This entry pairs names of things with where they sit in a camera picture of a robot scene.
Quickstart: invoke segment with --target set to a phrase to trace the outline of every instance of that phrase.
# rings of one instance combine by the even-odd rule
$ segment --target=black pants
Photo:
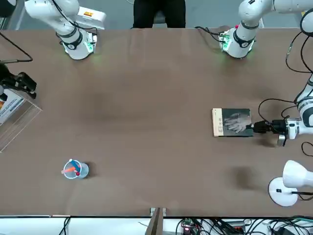
[[[168,28],[186,27],[185,0],[135,0],[134,28],[152,28],[157,11],[162,11]]]

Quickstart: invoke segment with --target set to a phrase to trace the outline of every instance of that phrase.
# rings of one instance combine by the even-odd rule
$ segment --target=tabletop
[[[259,121],[262,100],[294,100],[309,77],[285,65],[298,31],[261,29],[241,60],[197,29],[101,31],[82,61],[65,54],[54,31],[4,32],[34,58],[9,68],[37,81],[43,111],[1,153],[0,214],[311,215],[312,203],[283,208],[267,189],[287,160],[313,169],[300,147],[313,136],[285,147],[273,134],[216,138],[211,116],[212,108],[250,108]],[[295,69],[304,69],[303,40],[289,58]],[[0,53],[23,58],[3,39]],[[313,61],[307,50],[305,58]],[[287,106],[268,102],[262,113],[280,118]],[[61,174],[70,158],[89,165],[88,178]]]

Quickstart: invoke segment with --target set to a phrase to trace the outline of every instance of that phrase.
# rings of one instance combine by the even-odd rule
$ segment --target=clear plastic cup
[[[79,174],[77,175],[77,172],[75,171],[69,171],[69,172],[66,172],[67,169],[69,168],[73,168],[73,164],[71,163],[72,161],[75,161],[75,163],[78,165],[79,167]],[[89,167],[86,163],[81,163],[80,161],[78,160],[73,160],[73,159],[70,159],[64,166],[63,168],[63,171],[65,171],[63,174],[65,177],[67,177],[68,179],[70,180],[73,180],[73,179],[83,179],[85,178],[88,173],[89,173]]]

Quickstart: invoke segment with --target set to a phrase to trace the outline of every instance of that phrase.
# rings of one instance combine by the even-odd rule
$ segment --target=gray floor
[[[238,6],[242,0],[186,0],[187,27],[221,25],[234,26],[240,22]],[[79,0],[83,7],[107,14],[106,29],[128,29],[133,24],[133,5],[126,0]],[[19,2],[8,29],[45,29],[47,25],[28,16]],[[282,15],[270,13],[264,16],[265,27],[299,27],[299,14]]]

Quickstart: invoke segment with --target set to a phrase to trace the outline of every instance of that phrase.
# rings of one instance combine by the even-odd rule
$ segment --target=label
[[[85,16],[90,16],[90,17],[92,17],[93,13],[92,13],[92,12],[85,11],[85,12],[84,12],[84,15],[85,15]]]
[[[11,90],[4,90],[6,102],[0,99],[0,125],[2,125],[24,102],[25,99]]]
[[[214,136],[223,136],[223,116],[222,109],[213,109],[212,110],[212,118],[213,118],[213,134]]]

